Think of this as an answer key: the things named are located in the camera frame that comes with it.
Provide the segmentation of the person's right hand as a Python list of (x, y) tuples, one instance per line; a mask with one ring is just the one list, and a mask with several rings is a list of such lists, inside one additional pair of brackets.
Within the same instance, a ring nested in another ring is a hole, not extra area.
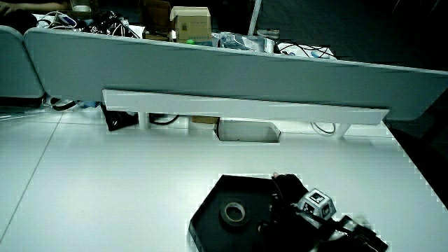
[(270, 219), (257, 224), (268, 251), (311, 251), (334, 229), (333, 201), (320, 190), (308, 190), (294, 174), (272, 176)]

